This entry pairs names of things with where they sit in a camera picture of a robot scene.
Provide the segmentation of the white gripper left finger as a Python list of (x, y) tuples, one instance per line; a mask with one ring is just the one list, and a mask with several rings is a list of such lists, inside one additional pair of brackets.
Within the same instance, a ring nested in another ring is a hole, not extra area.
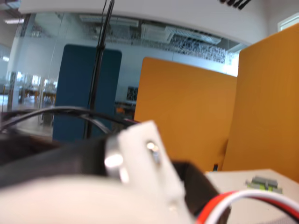
[(189, 213), (96, 177), (42, 178), (0, 191), (3, 224), (192, 224)]

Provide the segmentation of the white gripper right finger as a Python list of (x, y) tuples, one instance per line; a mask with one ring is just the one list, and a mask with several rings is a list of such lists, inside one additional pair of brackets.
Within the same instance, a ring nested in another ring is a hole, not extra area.
[(156, 198), (168, 209), (187, 209), (184, 185), (154, 121), (135, 124), (108, 137), (104, 164), (109, 177)]

